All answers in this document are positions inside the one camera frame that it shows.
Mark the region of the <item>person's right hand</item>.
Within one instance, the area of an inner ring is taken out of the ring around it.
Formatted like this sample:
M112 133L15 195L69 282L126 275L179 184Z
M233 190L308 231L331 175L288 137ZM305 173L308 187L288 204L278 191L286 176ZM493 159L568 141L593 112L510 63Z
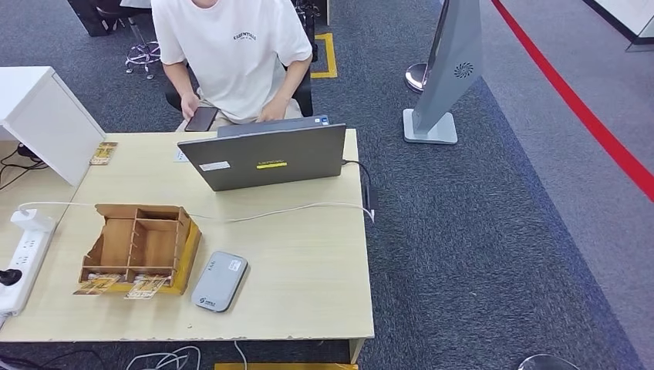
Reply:
M180 107L184 119L190 122L200 105L198 96L193 92L183 92L180 94Z

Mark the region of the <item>person's left hand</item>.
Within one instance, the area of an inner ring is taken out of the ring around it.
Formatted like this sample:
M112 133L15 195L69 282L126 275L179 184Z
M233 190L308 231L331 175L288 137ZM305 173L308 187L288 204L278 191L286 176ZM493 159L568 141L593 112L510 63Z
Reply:
M270 102L268 102L263 107L261 113L256 119L256 122L260 123L260 122L284 119L289 101L290 99L284 96L274 97Z

